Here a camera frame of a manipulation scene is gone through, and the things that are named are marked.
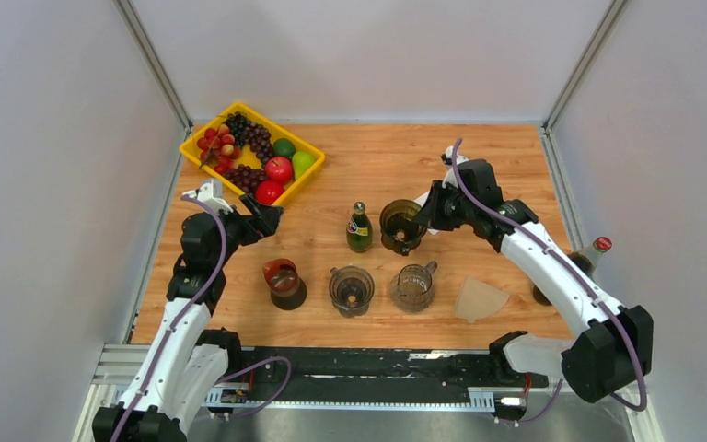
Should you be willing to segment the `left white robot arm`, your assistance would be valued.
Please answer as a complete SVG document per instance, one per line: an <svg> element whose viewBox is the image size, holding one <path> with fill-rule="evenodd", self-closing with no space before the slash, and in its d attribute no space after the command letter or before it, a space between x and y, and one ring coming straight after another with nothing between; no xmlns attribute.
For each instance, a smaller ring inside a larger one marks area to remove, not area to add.
<svg viewBox="0 0 707 442"><path fill-rule="evenodd" d="M201 210L182 222L182 252L143 363L116 403L94 416L97 441L185 441L212 387L243 373L238 335L208 324L226 286L225 264L239 248L274 235L284 209L242 195L248 210L242 215L201 190L181 198Z"/></svg>

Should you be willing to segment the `dark olive coffee dripper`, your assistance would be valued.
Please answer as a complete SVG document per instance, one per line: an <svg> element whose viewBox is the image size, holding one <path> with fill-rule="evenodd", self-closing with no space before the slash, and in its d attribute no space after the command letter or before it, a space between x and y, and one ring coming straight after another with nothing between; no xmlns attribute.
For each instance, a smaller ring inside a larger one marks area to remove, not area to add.
<svg viewBox="0 0 707 442"><path fill-rule="evenodd" d="M420 210L420 205L407 199L394 200L383 208L379 218L380 240L387 250L408 256L419 247L427 231L413 220Z"/></svg>

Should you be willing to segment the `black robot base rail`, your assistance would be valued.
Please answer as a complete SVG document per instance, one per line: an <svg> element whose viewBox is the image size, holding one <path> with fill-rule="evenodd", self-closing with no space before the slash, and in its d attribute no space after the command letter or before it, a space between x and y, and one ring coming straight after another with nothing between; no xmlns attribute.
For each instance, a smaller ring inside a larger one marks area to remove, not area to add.
<svg viewBox="0 0 707 442"><path fill-rule="evenodd" d="M486 350L245 348L233 368L253 371L215 385L213 413L274 409L494 413L515 420L549 380L516 373Z"/></svg>

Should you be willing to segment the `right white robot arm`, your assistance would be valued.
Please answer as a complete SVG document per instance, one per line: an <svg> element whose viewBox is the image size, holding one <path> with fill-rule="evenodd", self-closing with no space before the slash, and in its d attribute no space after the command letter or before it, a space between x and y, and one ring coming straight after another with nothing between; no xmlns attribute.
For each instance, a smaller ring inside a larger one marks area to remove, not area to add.
<svg viewBox="0 0 707 442"><path fill-rule="evenodd" d="M635 384L642 411L651 370L654 321L641 307L625 307L596 284L556 245L538 216L518 199L506 200L493 167L484 159L454 162L441 156L446 176L426 194L416 224L474 234L514 263L550 301L573 335L571 341L513 331L492 342L489 371L501 384L524 373L565 381L582 400L594 403Z"/></svg>

